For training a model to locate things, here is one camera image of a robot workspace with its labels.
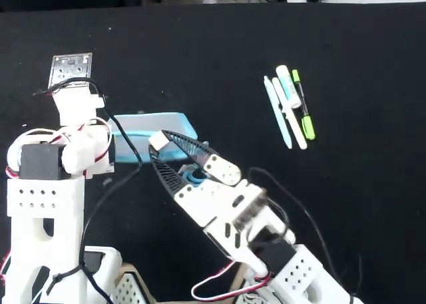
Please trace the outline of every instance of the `metal plate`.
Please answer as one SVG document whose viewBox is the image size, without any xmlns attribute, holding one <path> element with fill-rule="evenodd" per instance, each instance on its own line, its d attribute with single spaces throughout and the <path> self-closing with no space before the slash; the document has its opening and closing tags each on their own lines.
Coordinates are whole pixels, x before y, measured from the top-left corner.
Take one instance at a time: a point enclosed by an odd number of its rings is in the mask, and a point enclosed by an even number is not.
<svg viewBox="0 0 426 304">
<path fill-rule="evenodd" d="M 148 304 L 133 274 L 125 273 L 112 295 L 114 304 Z"/>
<path fill-rule="evenodd" d="M 68 78 L 91 76 L 92 53 L 74 55 L 57 55 L 53 57 L 49 88 Z M 87 82 L 76 82 L 73 86 L 85 85 Z"/>
</svg>

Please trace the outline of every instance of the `marker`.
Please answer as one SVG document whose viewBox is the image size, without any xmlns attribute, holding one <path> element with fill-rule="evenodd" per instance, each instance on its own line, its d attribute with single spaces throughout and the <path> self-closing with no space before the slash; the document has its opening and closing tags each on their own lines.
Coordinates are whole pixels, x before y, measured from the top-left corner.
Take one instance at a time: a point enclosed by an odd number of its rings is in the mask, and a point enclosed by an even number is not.
<svg viewBox="0 0 426 304">
<path fill-rule="evenodd" d="M 298 90 L 300 94 L 300 98 L 302 100 L 302 112 L 304 114 L 304 117 L 302 118 L 302 128 L 304 129 L 305 137 L 308 140 L 314 140 L 315 139 L 314 125 L 312 124 L 312 119 L 308 112 L 308 106 L 306 105 L 305 94 L 302 89 L 302 84 L 300 82 L 299 72 L 295 69 L 292 71 L 292 74 L 293 74 L 294 84 L 296 85 L 296 89 Z"/>
<path fill-rule="evenodd" d="M 290 106 L 293 109 L 299 108 L 302 103 L 300 102 L 296 88 L 294 88 L 293 80 L 290 76 L 290 72 L 288 71 L 287 66 L 278 66 L 275 71 L 277 72 L 277 77 L 280 80 L 282 87 L 284 88 L 284 92 L 286 93 L 286 97 L 290 103 Z"/>
<path fill-rule="evenodd" d="M 290 126 L 293 129 L 293 133 L 294 133 L 294 137 L 296 138 L 296 141 L 299 144 L 299 147 L 302 150 L 305 150 L 308 145 L 306 144 L 306 140 L 305 137 L 302 133 L 302 130 L 300 130 L 298 121 L 296 120 L 296 117 L 294 116 L 294 112 L 293 109 L 290 106 L 290 103 L 288 102 L 285 94 L 284 94 L 284 90 L 281 86 L 280 81 L 278 80 L 278 78 L 272 78 L 272 84 L 275 88 L 275 91 L 277 92 L 278 98 L 281 102 L 282 105 L 282 113 L 286 114 L 286 118 L 288 120 L 288 123 L 290 124 Z"/>
<path fill-rule="evenodd" d="M 284 116 L 281 113 L 280 101 L 278 100 L 274 86 L 271 80 L 269 80 L 267 76 L 264 76 L 264 84 L 265 84 L 266 92 L 268 93 L 268 96 L 269 96 L 269 100 L 272 105 L 272 110 L 274 111 L 274 114 L 275 114 L 275 119 L 277 120 L 277 123 L 278 123 L 278 128 L 280 128 L 282 138 L 284 139 L 284 142 L 286 143 L 287 147 L 291 149 L 292 137 L 290 136 L 290 133 L 288 133 L 286 120 L 284 119 Z"/>
</svg>

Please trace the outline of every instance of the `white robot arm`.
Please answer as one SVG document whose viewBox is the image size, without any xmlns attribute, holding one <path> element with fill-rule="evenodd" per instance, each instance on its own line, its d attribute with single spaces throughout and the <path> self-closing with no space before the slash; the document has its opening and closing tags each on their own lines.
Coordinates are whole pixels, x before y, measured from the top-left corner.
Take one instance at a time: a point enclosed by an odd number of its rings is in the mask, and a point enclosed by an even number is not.
<svg viewBox="0 0 426 304">
<path fill-rule="evenodd" d="M 161 150 L 170 142 L 187 153 L 206 177 L 181 176 L 162 162 Z M 362 304 L 304 245 L 295 244 L 285 217 L 281 219 L 272 211 L 270 206 L 275 204 L 267 192 L 241 179 L 237 166 L 207 145 L 171 131 L 154 134 L 149 151 L 154 169 L 174 201 L 227 257 L 248 265 L 248 287 L 244 289 L 256 291 L 269 303 Z"/>
</svg>

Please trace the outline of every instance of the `black table surface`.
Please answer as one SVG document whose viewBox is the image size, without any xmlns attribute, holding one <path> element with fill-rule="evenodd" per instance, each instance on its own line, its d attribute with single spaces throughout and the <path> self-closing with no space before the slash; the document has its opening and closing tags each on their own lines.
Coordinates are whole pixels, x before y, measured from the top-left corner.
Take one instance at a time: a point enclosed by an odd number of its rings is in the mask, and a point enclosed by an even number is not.
<svg viewBox="0 0 426 304">
<path fill-rule="evenodd" d="M 93 52 L 92 77 L 115 113 L 184 112 L 201 140 L 244 173 L 268 169 L 311 211 L 348 290 L 366 303 L 423 298 L 426 4 L 214 5 L 0 14 L 0 151 L 27 128 L 57 127 L 45 88 L 53 55 Z M 318 139 L 288 150 L 263 76 L 301 74 Z M 117 166 L 113 179 L 133 166 Z M 91 211 L 108 176 L 87 181 Z M 304 214 L 256 178 L 324 263 Z M 0 253 L 9 248 L 0 182 Z M 91 245 L 136 265 L 158 300 L 226 263 L 146 166 L 102 209 Z M 213 287 L 221 291 L 220 283 Z"/>
</svg>

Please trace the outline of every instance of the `green highlighter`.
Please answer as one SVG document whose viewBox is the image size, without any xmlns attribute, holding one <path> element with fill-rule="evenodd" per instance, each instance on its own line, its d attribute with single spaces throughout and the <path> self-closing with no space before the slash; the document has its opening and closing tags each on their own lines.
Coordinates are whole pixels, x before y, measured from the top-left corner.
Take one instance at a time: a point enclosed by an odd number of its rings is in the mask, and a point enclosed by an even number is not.
<svg viewBox="0 0 426 304">
<path fill-rule="evenodd" d="M 302 84 L 300 83 L 299 72 L 296 69 L 292 70 L 292 75 L 293 75 L 294 84 L 296 86 L 296 90 L 298 91 L 300 95 L 300 100 L 302 101 L 302 112 L 304 114 L 304 117 L 302 118 L 302 127 L 305 133 L 305 137 L 308 140 L 314 140 L 315 139 L 314 125 L 312 124 L 312 119 L 308 112 L 308 106 L 306 105 L 305 94 L 302 89 Z"/>
</svg>

